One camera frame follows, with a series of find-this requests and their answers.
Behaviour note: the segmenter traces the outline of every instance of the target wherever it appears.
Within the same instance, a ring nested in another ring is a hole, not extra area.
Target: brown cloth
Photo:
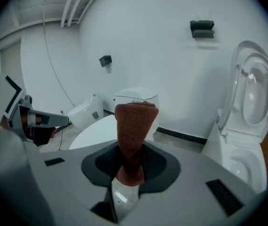
[[[127,186],[144,183],[140,149],[158,112],[154,104],[146,101],[120,104],[115,108],[117,138],[122,155],[122,166],[116,178]]]

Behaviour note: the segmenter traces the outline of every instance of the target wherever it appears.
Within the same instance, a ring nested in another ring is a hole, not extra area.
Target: white pipe
[[[67,24],[68,26],[71,25],[72,19],[74,17],[75,11],[76,11],[76,9],[77,9],[78,4],[79,4],[80,1],[81,0],[76,0],[75,3],[74,3],[74,5],[73,5],[72,11],[71,11],[70,16],[69,16],[69,19],[68,19],[68,24]]]
[[[77,23],[79,24],[79,22],[81,21],[83,15],[86,13],[86,11],[88,10],[89,6],[91,6],[91,4],[93,3],[93,0],[90,0],[88,2],[88,4],[86,5],[85,9],[83,10],[83,12],[81,13],[81,16],[79,17]]]
[[[68,9],[70,7],[71,1],[72,0],[67,0],[67,2],[65,4],[65,8],[64,8],[64,11],[63,11],[63,16],[62,16],[62,21],[60,22],[60,27],[61,28],[64,27],[64,23],[65,23],[65,20],[66,20],[67,12],[68,12]]]

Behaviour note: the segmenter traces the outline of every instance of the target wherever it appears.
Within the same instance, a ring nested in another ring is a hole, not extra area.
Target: wire
[[[60,150],[60,147],[62,146],[62,141],[63,141],[63,132],[64,132],[64,128],[62,129],[62,138],[61,138],[61,140],[60,140],[60,146],[59,146],[59,149],[58,149],[58,150]]]
[[[47,46],[47,40],[46,40],[46,30],[45,30],[45,4],[46,4],[46,0],[44,0],[44,6],[43,6],[43,29],[44,29],[44,38],[45,38],[45,44],[46,44],[46,50],[47,50],[47,54],[48,54],[48,58],[49,58],[49,61],[50,61],[50,64],[51,64],[51,67],[52,67],[52,70],[55,74],[55,77],[57,78],[57,81],[60,85],[60,87],[62,88],[63,92],[65,93],[65,95],[68,97],[68,99],[70,100],[71,104],[73,105],[73,107],[75,106],[72,102],[72,100],[69,98],[69,96],[67,95],[66,91],[64,90],[62,84],[60,83],[58,77],[57,77],[57,73],[55,72],[54,70],[54,67],[53,67],[53,64],[52,64],[52,61],[51,61],[51,58],[50,58],[50,54],[49,54],[49,50],[48,50],[48,46]]]

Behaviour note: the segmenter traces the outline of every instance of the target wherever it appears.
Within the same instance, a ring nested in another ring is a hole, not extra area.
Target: toilet bowl
[[[115,95],[115,105],[131,102],[142,103],[144,101],[155,104],[155,106],[159,108],[158,94],[145,88],[128,88],[117,92]],[[150,128],[146,140],[154,140],[153,134],[158,127],[159,114]],[[117,121],[114,115],[109,115],[87,127],[72,142],[69,149],[96,145],[111,140],[117,140]]]
[[[267,187],[260,143],[268,131],[268,56],[252,41],[235,49],[224,109],[202,154],[249,184],[256,193]]]
[[[67,114],[72,124],[81,131],[104,117],[102,100],[97,94],[90,93],[84,102]]]

